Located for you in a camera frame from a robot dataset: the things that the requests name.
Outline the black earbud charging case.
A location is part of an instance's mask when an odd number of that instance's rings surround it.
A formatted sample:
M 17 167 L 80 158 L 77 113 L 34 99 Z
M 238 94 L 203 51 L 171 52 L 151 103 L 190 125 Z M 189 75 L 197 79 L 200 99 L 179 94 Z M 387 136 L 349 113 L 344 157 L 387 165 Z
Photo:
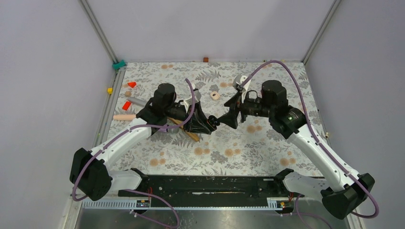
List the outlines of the black earbud charging case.
M 207 118 L 207 124 L 210 131 L 213 132 L 217 130 L 217 127 L 220 125 L 220 122 L 214 115 L 210 115 Z

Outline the cream earbud charging case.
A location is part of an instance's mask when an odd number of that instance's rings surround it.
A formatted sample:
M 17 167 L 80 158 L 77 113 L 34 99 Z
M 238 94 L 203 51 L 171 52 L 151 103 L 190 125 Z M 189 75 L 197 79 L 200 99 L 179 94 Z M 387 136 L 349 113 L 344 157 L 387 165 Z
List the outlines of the cream earbud charging case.
M 217 92 L 215 92 L 215 91 L 212 91 L 212 92 L 210 93 L 210 97 L 211 97 L 211 99 L 214 100 L 214 101 L 217 101 L 217 100 L 220 99 L 220 95 L 219 95 Z

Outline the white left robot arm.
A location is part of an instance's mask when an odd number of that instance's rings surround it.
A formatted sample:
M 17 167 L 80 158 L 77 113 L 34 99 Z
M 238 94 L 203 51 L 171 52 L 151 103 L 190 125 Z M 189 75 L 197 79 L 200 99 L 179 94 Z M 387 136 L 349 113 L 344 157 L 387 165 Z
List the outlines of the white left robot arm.
M 160 130 L 183 127 L 188 133 L 211 134 L 219 125 L 213 115 L 206 117 L 201 108 L 200 93 L 190 83 L 191 97 L 176 101 L 175 87 L 162 83 L 153 97 L 120 132 L 91 150 L 78 149 L 73 158 L 70 181 L 74 187 L 72 198 L 80 190 L 84 198 L 97 201 L 109 192 L 130 189 L 136 196 L 148 191 L 147 181 L 136 169 L 113 171 L 112 166 L 137 143 Z

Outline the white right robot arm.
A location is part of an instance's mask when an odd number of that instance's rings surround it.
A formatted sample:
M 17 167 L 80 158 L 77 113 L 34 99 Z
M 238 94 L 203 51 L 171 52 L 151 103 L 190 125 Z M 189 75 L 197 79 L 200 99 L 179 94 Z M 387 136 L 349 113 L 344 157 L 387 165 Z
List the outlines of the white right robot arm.
M 262 83 L 261 96 L 249 98 L 248 87 L 234 82 L 236 94 L 224 106 L 229 112 L 218 121 L 238 127 L 237 117 L 266 117 L 272 128 L 300 149 L 321 172 L 324 181 L 284 169 L 276 175 L 275 193 L 285 197 L 290 192 L 320 201 L 337 219 L 344 219 L 367 199 L 375 184 L 369 174 L 360 174 L 345 163 L 319 136 L 304 113 L 288 104 L 286 88 L 277 80 Z

